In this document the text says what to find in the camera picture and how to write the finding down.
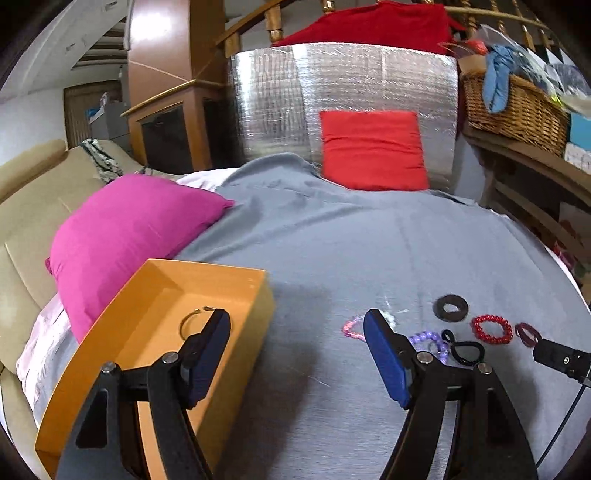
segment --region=gray blanket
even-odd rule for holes
[[[591,317],[544,247],[506,217],[439,192],[358,192],[321,179],[292,154],[252,161],[218,193],[236,201],[180,260],[262,268],[277,303],[226,452],[222,479],[378,478],[405,411],[389,399],[367,346],[344,322],[379,307],[412,335],[448,324],[435,299],[464,297],[469,319],[527,322],[554,341],[591,349]],[[578,385],[536,364],[519,339],[486,346],[538,458]],[[591,417],[584,395],[540,469],[564,465]],[[453,433],[446,411],[430,478],[443,476]]]

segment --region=black hair tie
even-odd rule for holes
[[[445,305],[454,305],[456,312],[447,312]],[[459,295],[445,295],[433,304],[433,313],[444,322],[461,322],[468,315],[468,303]]]
[[[460,365],[464,365],[466,367],[473,367],[474,365],[479,364],[484,360],[484,347],[479,344],[478,342],[456,342],[456,338],[451,330],[444,330],[441,332],[441,338],[449,343],[449,348],[452,352],[452,357],[456,360],[457,363]],[[476,360],[468,360],[459,355],[456,351],[456,347],[458,346],[471,346],[472,348],[476,348],[478,350],[478,358]]]

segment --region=magenta pillow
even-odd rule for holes
[[[46,261],[76,340],[147,259],[174,257],[233,204],[140,174],[124,175],[85,201],[57,231]]]

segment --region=black rubber washer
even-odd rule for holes
[[[446,312],[445,305],[454,305],[456,312]],[[433,304],[433,313],[444,322],[461,322],[468,315],[468,303],[459,295],[445,295]]]

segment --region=red cushion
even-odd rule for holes
[[[353,190],[425,190],[416,112],[320,112],[322,175]]]

